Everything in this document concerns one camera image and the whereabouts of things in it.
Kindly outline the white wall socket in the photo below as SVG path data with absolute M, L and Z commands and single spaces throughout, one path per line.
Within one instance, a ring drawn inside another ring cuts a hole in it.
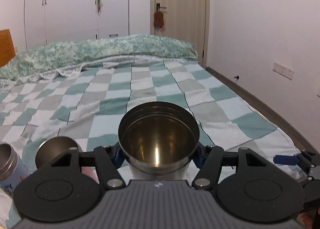
M 279 63 L 274 62 L 273 63 L 273 67 L 272 70 L 290 80 L 293 79 L 293 75 L 294 75 L 294 70 L 287 68 Z

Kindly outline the white built-in wardrobe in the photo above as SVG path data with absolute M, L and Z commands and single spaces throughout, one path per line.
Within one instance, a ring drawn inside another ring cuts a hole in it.
M 129 0 L 25 0 L 26 48 L 129 35 Z

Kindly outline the blue printed steel cup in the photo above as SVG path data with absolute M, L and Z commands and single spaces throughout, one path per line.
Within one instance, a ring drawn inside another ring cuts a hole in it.
M 1 144 L 0 183 L 1 189 L 12 196 L 17 185 L 30 175 L 19 155 L 9 144 Z

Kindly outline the green floral quilt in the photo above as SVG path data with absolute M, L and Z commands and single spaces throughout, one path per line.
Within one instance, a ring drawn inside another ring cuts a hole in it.
M 198 53 L 189 42 L 149 34 L 51 43 L 21 52 L 1 67 L 1 87 L 70 76 L 91 63 L 133 62 L 153 57 L 197 61 Z

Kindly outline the silver steel cup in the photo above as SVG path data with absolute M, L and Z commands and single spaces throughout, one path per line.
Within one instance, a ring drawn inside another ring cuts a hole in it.
M 200 141 L 200 129 L 183 107 L 146 102 L 123 116 L 118 141 L 134 179 L 182 180 Z

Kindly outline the wooden headboard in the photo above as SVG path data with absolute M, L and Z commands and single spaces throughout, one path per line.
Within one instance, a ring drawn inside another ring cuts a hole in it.
M 0 30 L 0 67 L 5 66 L 16 56 L 9 29 Z

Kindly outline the beige wooden door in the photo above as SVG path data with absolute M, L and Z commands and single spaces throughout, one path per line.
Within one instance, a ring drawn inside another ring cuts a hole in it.
M 164 26 L 159 29 L 153 26 L 157 3 L 167 8 L 161 9 Z M 199 64 L 206 65 L 210 0 L 151 0 L 150 13 L 151 34 L 192 43 L 198 53 Z

